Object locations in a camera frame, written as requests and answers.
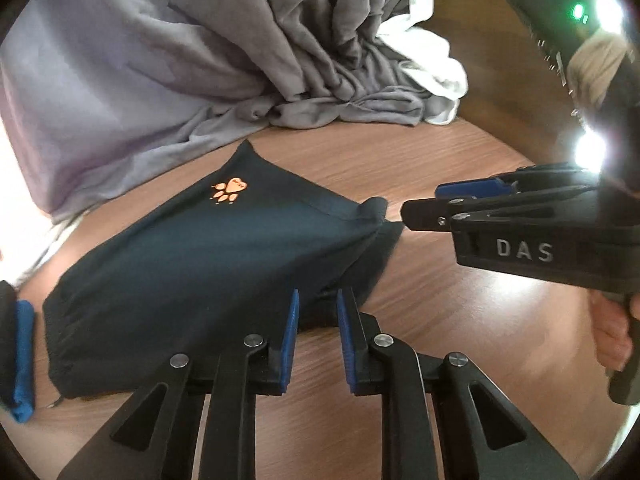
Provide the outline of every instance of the folded black fabric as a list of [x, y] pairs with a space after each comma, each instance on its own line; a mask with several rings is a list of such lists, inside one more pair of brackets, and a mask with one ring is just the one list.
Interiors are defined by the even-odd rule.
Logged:
[[301, 326], [332, 324], [332, 291], [364, 301], [398, 240], [385, 213], [384, 199], [352, 202], [244, 142], [62, 276], [44, 303], [50, 378], [67, 398], [134, 389], [177, 352], [282, 322], [295, 288]]
[[7, 282], [0, 282], [0, 402], [14, 405], [15, 348], [17, 320], [15, 290]]

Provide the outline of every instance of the hand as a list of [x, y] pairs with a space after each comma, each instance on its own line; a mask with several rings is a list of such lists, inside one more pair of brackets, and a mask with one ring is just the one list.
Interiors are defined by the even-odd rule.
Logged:
[[[607, 300], [597, 290], [590, 290], [589, 300], [598, 362], [605, 368], [621, 372], [634, 350], [628, 334], [629, 318], [626, 311], [615, 301]], [[631, 300], [631, 314], [640, 319], [640, 294]]]

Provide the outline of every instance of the white lettering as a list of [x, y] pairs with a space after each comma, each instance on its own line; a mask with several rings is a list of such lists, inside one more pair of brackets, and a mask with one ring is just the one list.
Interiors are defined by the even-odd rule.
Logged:
[[551, 244], [540, 244], [540, 247], [538, 248], [538, 250], [542, 254], [544, 254], [545, 257], [543, 258], [542, 256], [539, 256], [538, 259], [541, 262], [545, 262], [546, 264], [552, 262], [554, 260], [554, 256], [549, 252], [549, 250], [551, 249], [553, 249], [553, 246]]
[[529, 252], [529, 246], [526, 242], [520, 242], [520, 248], [518, 249], [518, 257], [519, 258], [528, 258], [532, 260], [531, 253]]
[[509, 256], [511, 254], [511, 245], [507, 240], [498, 238], [498, 256]]

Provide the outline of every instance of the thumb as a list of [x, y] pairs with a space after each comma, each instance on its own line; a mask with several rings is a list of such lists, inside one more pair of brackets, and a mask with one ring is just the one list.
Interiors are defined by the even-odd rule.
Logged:
[[640, 320], [640, 294], [631, 298], [631, 315]]

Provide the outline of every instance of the crumpled gray fabric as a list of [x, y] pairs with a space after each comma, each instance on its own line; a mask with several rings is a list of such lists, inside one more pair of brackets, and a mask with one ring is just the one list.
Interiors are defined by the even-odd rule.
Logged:
[[442, 111], [375, 35], [408, 0], [31, 0], [0, 47], [0, 114], [62, 221], [267, 126]]

